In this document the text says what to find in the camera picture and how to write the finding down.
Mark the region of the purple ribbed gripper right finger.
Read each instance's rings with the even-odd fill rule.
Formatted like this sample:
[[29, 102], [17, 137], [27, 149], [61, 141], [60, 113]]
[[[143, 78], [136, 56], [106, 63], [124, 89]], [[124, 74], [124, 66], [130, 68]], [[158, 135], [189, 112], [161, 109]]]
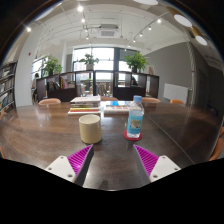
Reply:
[[180, 170], [180, 167], [166, 155], [157, 156], [138, 145], [133, 145], [133, 148], [143, 186]]

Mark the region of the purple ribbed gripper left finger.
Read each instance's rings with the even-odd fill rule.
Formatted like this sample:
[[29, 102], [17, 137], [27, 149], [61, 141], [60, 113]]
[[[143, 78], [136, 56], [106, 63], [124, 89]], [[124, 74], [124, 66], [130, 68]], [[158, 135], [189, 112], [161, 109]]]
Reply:
[[93, 146], [88, 145], [68, 157], [59, 156], [45, 170], [76, 185], [82, 186], [93, 155]]

